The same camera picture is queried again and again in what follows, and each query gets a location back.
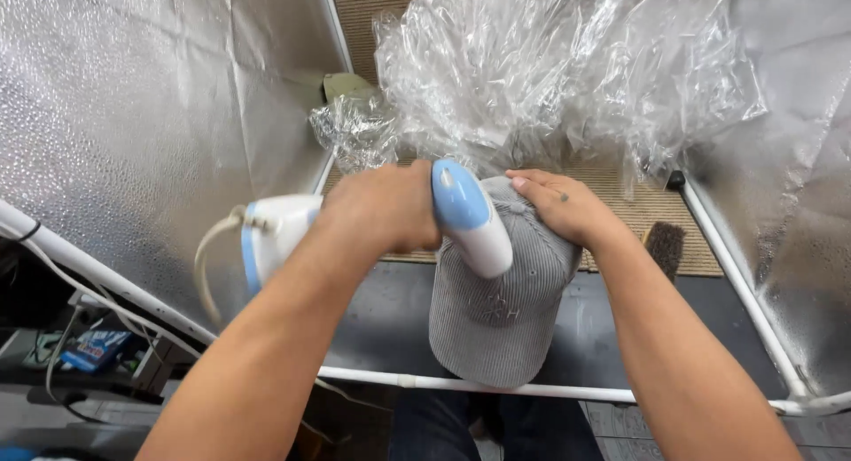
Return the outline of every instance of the black surface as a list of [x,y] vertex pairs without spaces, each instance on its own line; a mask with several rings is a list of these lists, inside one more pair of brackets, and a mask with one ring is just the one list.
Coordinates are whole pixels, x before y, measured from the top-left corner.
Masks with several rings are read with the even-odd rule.
[[[428,342],[434,270],[426,263],[379,262],[337,327],[325,366],[455,378]],[[729,281],[678,277],[676,287],[768,399],[788,397]],[[579,272],[565,290],[550,352],[532,383],[630,388],[599,273]]]

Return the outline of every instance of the gray corduroy cap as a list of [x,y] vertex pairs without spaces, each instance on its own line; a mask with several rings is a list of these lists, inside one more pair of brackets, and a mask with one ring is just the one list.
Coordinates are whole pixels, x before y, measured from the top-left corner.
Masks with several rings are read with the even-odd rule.
[[554,234],[535,208],[497,176],[482,181],[494,202],[514,262],[485,280],[471,271],[449,238],[437,253],[429,314],[431,351],[455,375],[514,388],[538,374],[552,341],[558,305],[582,249]]

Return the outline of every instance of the jeans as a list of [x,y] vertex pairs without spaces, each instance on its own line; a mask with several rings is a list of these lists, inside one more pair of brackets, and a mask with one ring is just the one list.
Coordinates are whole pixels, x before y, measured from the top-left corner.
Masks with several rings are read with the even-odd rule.
[[[462,391],[404,390],[393,412],[390,461],[480,461]],[[505,461],[602,461],[576,400],[500,395]]]

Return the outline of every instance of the brush bristles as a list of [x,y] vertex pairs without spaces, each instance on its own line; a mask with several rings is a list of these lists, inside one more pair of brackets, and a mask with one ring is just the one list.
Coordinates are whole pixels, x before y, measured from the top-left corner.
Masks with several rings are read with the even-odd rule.
[[656,222],[650,228],[644,247],[659,265],[665,276],[674,281],[676,270],[683,257],[683,242],[686,232],[681,227],[667,222]]

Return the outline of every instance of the tiled floor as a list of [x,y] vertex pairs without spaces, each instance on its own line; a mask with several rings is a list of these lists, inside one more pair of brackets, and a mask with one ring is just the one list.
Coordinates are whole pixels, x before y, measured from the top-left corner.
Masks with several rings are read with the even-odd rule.
[[[164,396],[170,399],[176,382],[166,384]],[[392,406],[398,389],[381,386],[346,386],[350,394],[383,406]],[[591,428],[607,461],[661,461],[663,457],[641,410],[637,406],[582,401]],[[86,401],[75,405],[83,414],[121,424],[150,426],[156,422],[160,406],[112,401]],[[55,406],[34,406],[24,395],[0,392],[0,440],[14,429],[62,428],[77,421]],[[312,424],[332,436],[351,434],[352,439],[336,449],[325,450],[324,459],[385,459],[389,414],[376,414],[373,408],[343,400],[326,390],[314,390],[304,415]],[[784,418],[787,430],[807,461],[851,461],[851,412],[828,418]],[[480,444],[483,461],[500,461],[500,448],[492,442]]]

